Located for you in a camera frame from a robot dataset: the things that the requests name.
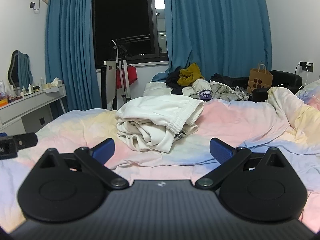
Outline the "right blue curtain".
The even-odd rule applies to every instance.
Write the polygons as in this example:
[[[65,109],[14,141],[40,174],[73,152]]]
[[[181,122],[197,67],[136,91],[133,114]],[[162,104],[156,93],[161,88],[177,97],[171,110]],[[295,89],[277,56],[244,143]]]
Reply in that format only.
[[[164,0],[168,69],[196,63],[205,79],[214,74],[245,77],[262,63],[272,66],[266,0]]]

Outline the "wavy black-framed mirror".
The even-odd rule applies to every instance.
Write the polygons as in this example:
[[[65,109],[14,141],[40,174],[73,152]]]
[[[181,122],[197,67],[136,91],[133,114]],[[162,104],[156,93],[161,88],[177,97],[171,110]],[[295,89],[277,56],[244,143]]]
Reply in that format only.
[[[30,69],[30,58],[19,50],[13,51],[8,70],[8,81],[14,88],[28,89],[33,83],[33,75]]]

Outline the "wall power socket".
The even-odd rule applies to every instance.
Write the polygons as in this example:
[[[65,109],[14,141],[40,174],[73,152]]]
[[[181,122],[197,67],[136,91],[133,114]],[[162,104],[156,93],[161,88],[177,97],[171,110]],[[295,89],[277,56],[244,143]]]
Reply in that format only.
[[[313,72],[313,63],[311,62],[300,62],[301,70],[306,72]]]

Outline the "black garment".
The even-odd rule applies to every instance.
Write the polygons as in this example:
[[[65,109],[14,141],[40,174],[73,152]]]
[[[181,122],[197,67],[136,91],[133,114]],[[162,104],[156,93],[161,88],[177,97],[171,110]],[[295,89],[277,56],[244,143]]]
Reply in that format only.
[[[178,84],[178,80],[180,79],[180,70],[181,67],[177,67],[172,73],[168,75],[165,81],[167,87],[172,89],[170,94],[183,95],[182,89],[184,87]]]

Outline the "dark window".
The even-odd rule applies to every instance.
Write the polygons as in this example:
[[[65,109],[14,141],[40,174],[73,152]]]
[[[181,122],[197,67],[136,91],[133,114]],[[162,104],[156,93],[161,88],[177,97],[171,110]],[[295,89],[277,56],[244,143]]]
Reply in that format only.
[[[128,63],[167,61],[164,0],[92,0],[96,67],[114,60],[113,46]]]

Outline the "red cloth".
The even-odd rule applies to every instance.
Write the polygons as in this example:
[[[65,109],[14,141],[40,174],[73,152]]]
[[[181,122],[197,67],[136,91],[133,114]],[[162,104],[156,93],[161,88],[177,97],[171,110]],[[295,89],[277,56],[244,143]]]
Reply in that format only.
[[[127,66],[127,73],[128,73],[128,78],[129,78],[129,85],[132,85],[138,79],[136,68],[132,65],[128,65]],[[121,88],[121,80],[120,80],[120,73],[119,73],[118,68],[117,68],[116,75],[117,75],[117,89],[120,89]],[[122,70],[122,75],[123,75],[124,88],[126,88],[124,70]]]

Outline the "mustard yellow garment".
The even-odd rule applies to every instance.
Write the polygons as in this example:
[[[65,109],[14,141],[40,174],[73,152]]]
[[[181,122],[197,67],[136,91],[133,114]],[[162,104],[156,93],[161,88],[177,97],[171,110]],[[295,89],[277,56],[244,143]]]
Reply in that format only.
[[[187,87],[192,85],[196,80],[204,79],[197,63],[192,63],[189,67],[181,69],[177,83],[180,86]]]

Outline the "grey white jacket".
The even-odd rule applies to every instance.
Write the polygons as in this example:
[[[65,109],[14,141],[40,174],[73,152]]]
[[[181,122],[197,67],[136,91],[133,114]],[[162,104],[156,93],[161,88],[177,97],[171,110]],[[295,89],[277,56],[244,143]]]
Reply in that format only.
[[[193,99],[210,101],[221,99],[224,101],[247,101],[249,96],[240,90],[233,90],[228,85],[215,81],[198,79],[191,86],[182,89],[182,94]]]

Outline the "folded drying rack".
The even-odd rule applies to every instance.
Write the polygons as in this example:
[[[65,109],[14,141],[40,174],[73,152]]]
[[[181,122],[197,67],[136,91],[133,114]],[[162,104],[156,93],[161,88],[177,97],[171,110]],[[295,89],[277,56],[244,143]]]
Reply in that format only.
[[[101,67],[100,78],[100,94],[101,94],[101,106],[104,109],[108,108],[108,105],[112,105],[113,110],[118,109],[117,100],[117,80],[120,78],[120,90],[123,103],[127,103],[131,100],[129,74],[127,66],[127,49],[122,44],[117,44],[115,40],[111,40],[110,44],[113,45],[113,49],[116,52],[115,60],[106,60]]]

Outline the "tissue box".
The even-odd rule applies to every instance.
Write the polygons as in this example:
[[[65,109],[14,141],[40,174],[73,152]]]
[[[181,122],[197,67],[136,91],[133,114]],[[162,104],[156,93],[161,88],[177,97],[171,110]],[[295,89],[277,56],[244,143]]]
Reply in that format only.
[[[58,77],[54,78],[51,83],[47,83],[47,88],[54,88],[54,87],[59,87],[63,85],[62,80],[60,80]]]

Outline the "white bedding bundle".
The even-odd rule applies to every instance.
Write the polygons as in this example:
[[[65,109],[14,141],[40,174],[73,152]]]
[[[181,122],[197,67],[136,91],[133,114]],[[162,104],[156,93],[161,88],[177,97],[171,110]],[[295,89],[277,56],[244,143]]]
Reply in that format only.
[[[168,87],[165,82],[149,82],[145,85],[144,96],[170,95],[173,89]]]

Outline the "white sweatpants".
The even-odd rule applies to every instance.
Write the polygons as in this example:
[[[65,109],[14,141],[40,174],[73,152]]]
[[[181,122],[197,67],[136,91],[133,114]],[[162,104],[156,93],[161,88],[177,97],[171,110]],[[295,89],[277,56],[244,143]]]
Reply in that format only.
[[[204,102],[183,95],[143,96],[115,114],[117,136],[133,151],[169,153],[174,142],[197,132]]]

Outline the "white dressing table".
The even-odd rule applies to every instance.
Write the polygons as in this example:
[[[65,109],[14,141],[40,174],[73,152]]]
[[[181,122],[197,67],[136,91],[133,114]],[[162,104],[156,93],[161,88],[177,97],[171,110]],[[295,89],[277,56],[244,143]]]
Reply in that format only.
[[[59,102],[65,113],[62,98],[66,97],[64,85],[48,88],[1,107],[1,132],[16,135],[37,132],[53,121],[50,104]]]

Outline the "brown paper bag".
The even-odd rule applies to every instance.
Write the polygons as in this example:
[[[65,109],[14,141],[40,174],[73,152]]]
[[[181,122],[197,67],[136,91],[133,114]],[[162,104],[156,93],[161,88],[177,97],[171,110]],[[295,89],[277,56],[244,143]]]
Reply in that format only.
[[[263,63],[257,68],[251,68],[249,72],[247,91],[252,93],[258,88],[270,88],[272,86],[273,75],[266,69]]]

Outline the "pastel tie-dye duvet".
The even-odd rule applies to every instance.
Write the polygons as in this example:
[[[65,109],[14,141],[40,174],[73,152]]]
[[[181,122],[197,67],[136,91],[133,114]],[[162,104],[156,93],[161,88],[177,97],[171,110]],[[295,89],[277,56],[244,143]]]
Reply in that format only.
[[[198,131],[175,142],[169,153],[133,151],[118,139],[115,112],[104,109],[71,111],[38,131],[35,147],[17,158],[1,161],[1,227],[11,232],[24,222],[17,191],[48,148],[61,153],[93,147],[107,138],[116,150],[106,166],[128,181],[138,179],[196,181],[218,166],[209,142],[218,138],[254,152],[277,147],[300,176],[308,191],[301,221],[319,230],[319,82],[293,94],[283,87],[269,91],[265,102],[223,101],[204,104]]]

